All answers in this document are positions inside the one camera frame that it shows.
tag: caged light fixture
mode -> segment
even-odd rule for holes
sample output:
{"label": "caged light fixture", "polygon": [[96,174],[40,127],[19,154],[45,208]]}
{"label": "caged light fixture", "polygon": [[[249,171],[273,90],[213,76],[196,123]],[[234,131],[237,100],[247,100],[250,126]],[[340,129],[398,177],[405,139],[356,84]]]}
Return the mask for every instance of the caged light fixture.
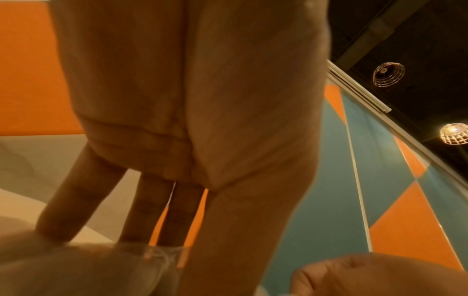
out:
{"label": "caged light fixture", "polygon": [[372,81],[378,87],[394,85],[403,78],[405,67],[399,63],[383,63],[377,67],[372,76]]}
{"label": "caged light fixture", "polygon": [[447,124],[440,129],[440,139],[448,145],[468,144],[468,125],[464,123]]}

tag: geometric wall pattern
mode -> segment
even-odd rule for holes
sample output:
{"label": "geometric wall pattern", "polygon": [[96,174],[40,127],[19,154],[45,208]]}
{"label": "geometric wall pattern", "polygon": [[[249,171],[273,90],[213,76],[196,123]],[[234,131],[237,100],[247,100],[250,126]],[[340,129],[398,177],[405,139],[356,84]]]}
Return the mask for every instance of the geometric wall pattern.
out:
{"label": "geometric wall pattern", "polygon": [[[0,44],[0,188],[47,202],[86,141],[69,106],[47,4],[0,2]],[[468,270],[466,194],[338,86],[327,85],[324,97],[316,180],[285,231],[265,288],[287,293],[294,269],[366,252],[368,241],[375,252]],[[90,228],[118,237],[138,177],[129,171]],[[204,201],[186,245],[201,225]]]}

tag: ceiling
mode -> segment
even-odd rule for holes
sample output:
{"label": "ceiling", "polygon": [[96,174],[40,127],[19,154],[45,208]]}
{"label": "ceiling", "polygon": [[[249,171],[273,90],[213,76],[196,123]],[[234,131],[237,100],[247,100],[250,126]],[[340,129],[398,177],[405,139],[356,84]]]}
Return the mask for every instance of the ceiling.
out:
{"label": "ceiling", "polygon": [[[442,126],[468,124],[467,0],[330,0],[331,60],[388,105],[388,116],[468,179],[468,144],[439,139]],[[378,88],[384,62],[405,66]]]}

